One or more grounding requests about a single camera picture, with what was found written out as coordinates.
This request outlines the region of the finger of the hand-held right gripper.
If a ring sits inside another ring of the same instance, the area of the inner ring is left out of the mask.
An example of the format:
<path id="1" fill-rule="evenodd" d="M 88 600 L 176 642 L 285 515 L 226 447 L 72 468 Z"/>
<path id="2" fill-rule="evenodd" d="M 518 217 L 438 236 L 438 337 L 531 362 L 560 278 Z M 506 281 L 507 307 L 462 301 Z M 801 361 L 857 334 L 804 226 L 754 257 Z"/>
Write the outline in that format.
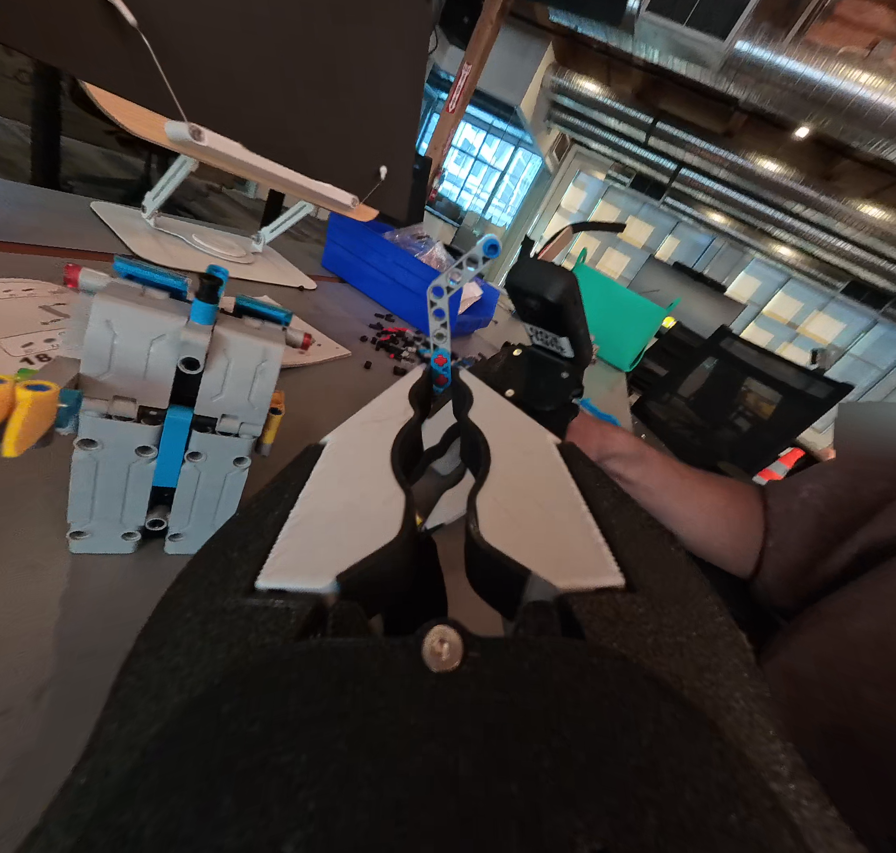
<path id="1" fill-rule="evenodd" d="M 468 497 L 469 492 L 445 492 L 427 517 L 427 530 L 438 530 L 462 518 Z"/>
<path id="2" fill-rule="evenodd" d="M 452 474 L 462 466 L 461 428 L 457 423 L 447 426 L 435 444 L 423 452 L 424 469 L 436 474 Z"/>

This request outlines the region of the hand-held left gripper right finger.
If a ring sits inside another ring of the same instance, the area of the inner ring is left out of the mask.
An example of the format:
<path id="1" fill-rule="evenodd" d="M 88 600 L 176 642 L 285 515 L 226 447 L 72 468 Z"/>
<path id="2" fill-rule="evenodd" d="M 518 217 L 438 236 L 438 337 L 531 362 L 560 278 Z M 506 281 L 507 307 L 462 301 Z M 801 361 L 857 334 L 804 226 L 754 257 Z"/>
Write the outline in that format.
<path id="1" fill-rule="evenodd" d="M 473 590 L 622 589 L 623 573 L 554 434 L 468 371 L 454 380 L 454 415 L 473 478 L 464 545 Z"/>

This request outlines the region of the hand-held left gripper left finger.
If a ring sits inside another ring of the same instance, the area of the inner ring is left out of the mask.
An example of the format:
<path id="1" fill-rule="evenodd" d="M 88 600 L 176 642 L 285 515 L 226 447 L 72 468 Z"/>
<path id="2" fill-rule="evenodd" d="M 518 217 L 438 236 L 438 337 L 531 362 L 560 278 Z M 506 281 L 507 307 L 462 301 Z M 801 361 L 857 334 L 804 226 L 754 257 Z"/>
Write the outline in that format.
<path id="1" fill-rule="evenodd" d="M 273 544 L 254 587 L 263 592 L 377 594 L 397 590 L 380 578 L 413 559 L 417 520 L 394 446 L 403 431 L 419 435 L 412 388 L 425 381 L 418 366 L 322 439 L 308 480 Z"/>

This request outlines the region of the grey angled beam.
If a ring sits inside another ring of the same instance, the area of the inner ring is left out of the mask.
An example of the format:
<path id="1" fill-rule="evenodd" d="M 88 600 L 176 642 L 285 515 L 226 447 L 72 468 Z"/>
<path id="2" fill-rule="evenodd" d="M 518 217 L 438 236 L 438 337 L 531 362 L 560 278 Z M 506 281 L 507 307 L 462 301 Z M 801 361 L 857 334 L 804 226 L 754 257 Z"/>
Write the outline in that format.
<path id="1" fill-rule="evenodd" d="M 494 234 L 483 236 L 462 254 L 427 289 L 428 338 L 434 345 L 451 350 L 450 300 L 470 282 L 482 276 L 488 263 L 501 253 L 501 242 Z"/>

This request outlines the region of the grey blue brick robot model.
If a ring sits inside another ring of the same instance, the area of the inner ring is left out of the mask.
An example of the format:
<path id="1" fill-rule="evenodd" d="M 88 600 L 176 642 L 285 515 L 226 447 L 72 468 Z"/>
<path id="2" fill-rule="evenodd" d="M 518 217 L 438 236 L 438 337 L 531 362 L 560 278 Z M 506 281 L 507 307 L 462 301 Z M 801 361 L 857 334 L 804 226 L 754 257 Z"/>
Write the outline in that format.
<path id="1" fill-rule="evenodd" d="M 314 332 L 251 296 L 222 302 L 228 271 L 197 277 L 117 257 L 113 273 L 67 265 L 78 294 L 74 355 L 2 377 L 2 456 L 73 434 L 66 534 L 74 555 L 125 556 L 147 536 L 191 556 L 235 514 L 252 456 L 285 414 L 283 355 Z"/>

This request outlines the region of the teal tote bag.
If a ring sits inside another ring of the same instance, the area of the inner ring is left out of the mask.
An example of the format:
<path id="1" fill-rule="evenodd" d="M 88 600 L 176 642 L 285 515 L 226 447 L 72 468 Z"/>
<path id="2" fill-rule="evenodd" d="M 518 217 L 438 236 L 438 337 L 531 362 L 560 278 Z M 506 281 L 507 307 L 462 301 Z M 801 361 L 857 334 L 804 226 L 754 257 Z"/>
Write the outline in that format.
<path id="1" fill-rule="evenodd" d="M 626 374 L 641 362 L 663 321 L 680 303 L 659 306 L 585 264 L 582 249 L 573 267 L 598 357 Z"/>

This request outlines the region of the pile of small brick pieces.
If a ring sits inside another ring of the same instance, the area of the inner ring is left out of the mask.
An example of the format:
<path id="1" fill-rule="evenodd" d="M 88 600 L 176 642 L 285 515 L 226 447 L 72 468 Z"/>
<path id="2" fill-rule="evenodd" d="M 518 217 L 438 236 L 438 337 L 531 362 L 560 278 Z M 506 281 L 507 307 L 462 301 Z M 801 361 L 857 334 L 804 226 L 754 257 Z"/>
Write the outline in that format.
<path id="1" fill-rule="evenodd" d="M 416 366 L 428 366 L 432 352 L 424 332 L 386 312 L 375 312 L 373 321 L 367 324 L 357 341 L 387 359 L 396 376 L 404 376 Z M 474 334 L 453 334 L 450 351 L 453 369 L 471 368 L 489 357 L 486 344 L 476 341 Z"/>

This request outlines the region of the clear plastic bags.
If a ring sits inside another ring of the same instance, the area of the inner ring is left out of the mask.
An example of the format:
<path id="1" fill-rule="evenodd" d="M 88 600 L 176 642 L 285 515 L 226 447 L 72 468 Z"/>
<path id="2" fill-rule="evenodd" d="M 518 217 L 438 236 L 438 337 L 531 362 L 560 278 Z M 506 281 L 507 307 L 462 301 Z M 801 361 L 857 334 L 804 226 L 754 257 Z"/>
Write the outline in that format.
<path id="1" fill-rule="evenodd" d="M 388 231 L 375 260 L 380 275 L 377 301 L 421 328 L 427 318 L 428 287 L 469 250 L 436 241 L 422 225 Z"/>

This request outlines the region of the instruction booklet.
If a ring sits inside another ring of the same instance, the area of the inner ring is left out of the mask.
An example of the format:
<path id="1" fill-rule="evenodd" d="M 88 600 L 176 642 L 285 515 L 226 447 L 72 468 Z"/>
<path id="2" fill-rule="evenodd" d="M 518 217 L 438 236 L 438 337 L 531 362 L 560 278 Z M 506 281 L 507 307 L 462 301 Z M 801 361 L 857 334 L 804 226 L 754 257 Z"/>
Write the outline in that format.
<path id="1" fill-rule="evenodd" d="M 293 317 L 290 331 L 300 343 L 305 343 L 306 336 L 310 337 L 311 342 L 303 348 L 286 345 L 281 358 L 282 369 L 328 364 L 351 357 L 348 348 L 327 337 L 300 317 Z"/>

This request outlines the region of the blue plastic bin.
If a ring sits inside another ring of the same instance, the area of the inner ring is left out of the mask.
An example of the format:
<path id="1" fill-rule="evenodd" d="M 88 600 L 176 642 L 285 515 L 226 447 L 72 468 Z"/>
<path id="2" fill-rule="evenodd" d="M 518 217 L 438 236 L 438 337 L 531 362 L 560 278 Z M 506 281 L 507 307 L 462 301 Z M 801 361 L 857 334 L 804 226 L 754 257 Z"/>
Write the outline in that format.
<path id="1" fill-rule="evenodd" d="M 427 289 L 437 271 L 385 238 L 391 227 L 330 213 L 322 266 L 399 319 L 426 331 Z"/>

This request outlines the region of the orange traffic cone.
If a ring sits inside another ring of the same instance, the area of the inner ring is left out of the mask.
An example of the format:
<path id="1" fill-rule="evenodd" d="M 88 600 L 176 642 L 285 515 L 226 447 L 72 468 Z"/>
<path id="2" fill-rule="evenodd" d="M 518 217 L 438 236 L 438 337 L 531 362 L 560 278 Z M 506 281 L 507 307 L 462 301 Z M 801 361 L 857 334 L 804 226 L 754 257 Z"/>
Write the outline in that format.
<path id="1" fill-rule="evenodd" d="M 787 448 L 769 466 L 764 467 L 753 476 L 753 483 L 765 486 L 769 482 L 786 478 L 804 456 L 805 451 L 799 447 Z"/>

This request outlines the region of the person's brown clothing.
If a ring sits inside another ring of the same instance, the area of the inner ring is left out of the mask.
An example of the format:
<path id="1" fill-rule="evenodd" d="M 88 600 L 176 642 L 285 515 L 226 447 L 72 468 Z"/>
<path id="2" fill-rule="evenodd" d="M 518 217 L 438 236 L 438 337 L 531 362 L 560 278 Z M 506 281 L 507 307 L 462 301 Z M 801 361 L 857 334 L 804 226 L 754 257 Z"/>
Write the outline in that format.
<path id="1" fill-rule="evenodd" d="M 870 851 L 895 844 L 895 470 L 835 458 L 763 489 L 752 590 L 780 719 Z"/>

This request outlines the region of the white vent grille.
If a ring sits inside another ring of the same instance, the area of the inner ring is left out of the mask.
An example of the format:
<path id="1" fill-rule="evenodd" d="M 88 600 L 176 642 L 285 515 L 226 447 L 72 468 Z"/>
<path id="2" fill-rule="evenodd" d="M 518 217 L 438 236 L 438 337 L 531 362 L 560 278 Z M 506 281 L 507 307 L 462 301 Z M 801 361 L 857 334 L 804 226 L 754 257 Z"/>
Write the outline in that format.
<path id="1" fill-rule="evenodd" d="M 657 48 L 727 52 L 761 0 L 643 0 L 635 37 Z"/>

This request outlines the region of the white folding stand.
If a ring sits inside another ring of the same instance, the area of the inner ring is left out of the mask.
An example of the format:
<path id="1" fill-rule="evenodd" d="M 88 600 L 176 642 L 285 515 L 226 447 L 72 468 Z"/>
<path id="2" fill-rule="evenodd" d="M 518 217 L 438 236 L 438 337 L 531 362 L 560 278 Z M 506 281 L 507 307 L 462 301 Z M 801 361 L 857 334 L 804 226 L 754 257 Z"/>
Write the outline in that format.
<path id="1" fill-rule="evenodd" d="M 372 221 L 379 214 L 355 194 L 276 164 L 239 142 L 186 120 L 184 113 L 180 120 L 168 119 L 95 85 L 82 85 L 94 104 L 122 129 L 177 154 L 145 193 L 139 209 L 102 200 L 91 203 L 101 221 L 144 261 L 194 273 L 214 263 L 238 279 L 313 290 L 316 282 L 276 252 L 273 242 L 316 209 L 361 222 Z M 199 164 L 266 185 L 296 202 L 249 238 L 163 215 L 163 206 Z"/>

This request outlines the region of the black board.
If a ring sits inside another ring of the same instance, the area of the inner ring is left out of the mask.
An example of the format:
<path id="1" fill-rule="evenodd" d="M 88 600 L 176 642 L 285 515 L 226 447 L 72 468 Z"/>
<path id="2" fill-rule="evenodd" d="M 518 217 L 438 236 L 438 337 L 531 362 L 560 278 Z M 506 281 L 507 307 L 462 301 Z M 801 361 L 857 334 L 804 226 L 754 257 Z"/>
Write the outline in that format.
<path id="1" fill-rule="evenodd" d="M 123 0 L 186 117 L 409 216 L 426 0 Z M 2 0 L 2 44 L 168 119 L 151 55 L 107 0 Z"/>

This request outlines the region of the wooden post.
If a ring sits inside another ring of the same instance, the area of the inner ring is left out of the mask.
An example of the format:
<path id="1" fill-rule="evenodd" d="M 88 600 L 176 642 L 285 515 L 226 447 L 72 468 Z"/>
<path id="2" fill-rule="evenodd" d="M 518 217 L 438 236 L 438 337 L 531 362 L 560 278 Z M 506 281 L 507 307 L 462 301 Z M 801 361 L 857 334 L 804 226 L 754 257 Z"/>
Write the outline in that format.
<path id="1" fill-rule="evenodd" d="M 476 89 L 488 56 L 498 38 L 511 6 L 511 0 L 484 0 L 469 44 L 455 73 L 454 83 L 434 127 L 427 147 L 430 172 L 427 188 L 430 190 L 435 176 L 442 171 L 447 152 L 452 145 L 457 127 Z"/>

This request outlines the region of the silver ventilation duct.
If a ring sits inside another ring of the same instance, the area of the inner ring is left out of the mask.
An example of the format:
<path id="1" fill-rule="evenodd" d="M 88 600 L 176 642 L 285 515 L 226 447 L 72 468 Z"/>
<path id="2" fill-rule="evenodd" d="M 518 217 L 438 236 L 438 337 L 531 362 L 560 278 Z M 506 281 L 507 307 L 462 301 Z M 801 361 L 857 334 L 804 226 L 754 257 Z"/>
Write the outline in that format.
<path id="1" fill-rule="evenodd" d="M 758 230 L 868 285 L 894 291 L 894 75 L 760 27 L 721 64 L 660 29 L 622 28 L 548 7 L 578 47 L 554 68 L 554 98 L 610 112 L 627 139 L 673 155 L 696 179 L 691 198 L 733 206 Z"/>

